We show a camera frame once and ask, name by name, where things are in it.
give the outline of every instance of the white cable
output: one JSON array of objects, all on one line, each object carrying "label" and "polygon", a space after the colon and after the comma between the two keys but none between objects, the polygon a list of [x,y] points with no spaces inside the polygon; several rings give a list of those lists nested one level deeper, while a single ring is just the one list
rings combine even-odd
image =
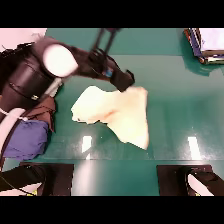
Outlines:
[{"label": "white cable", "polygon": [[3,114],[5,114],[6,116],[14,117],[14,118],[17,118],[17,119],[20,119],[20,120],[23,120],[23,121],[28,121],[28,118],[27,117],[18,117],[18,116],[15,116],[13,114],[10,114],[8,112],[5,112],[1,108],[0,108],[0,112],[3,113]]}]

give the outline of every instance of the table surface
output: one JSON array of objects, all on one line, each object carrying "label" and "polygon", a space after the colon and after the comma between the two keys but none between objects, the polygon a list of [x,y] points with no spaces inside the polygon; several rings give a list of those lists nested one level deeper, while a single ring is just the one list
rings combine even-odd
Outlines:
[{"label": "table surface", "polygon": [[[85,50],[96,34],[93,28],[46,33]],[[148,149],[120,142],[105,124],[73,122],[71,107],[88,86],[115,90],[110,83],[75,77],[56,96],[56,132],[33,161],[74,162],[73,195],[158,195],[157,164],[211,164],[224,178],[224,67],[201,65],[181,28],[124,29],[110,54],[149,93]],[[82,153],[84,136],[92,137],[92,146]],[[197,142],[189,145],[189,137]]]}]

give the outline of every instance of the towel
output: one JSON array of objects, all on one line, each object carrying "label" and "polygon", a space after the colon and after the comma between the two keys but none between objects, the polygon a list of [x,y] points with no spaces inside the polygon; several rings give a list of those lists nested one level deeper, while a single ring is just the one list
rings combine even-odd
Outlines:
[{"label": "towel", "polygon": [[147,149],[147,95],[143,87],[129,87],[124,92],[106,92],[90,86],[71,108],[72,120],[87,124],[97,121],[106,123],[120,141]]}]

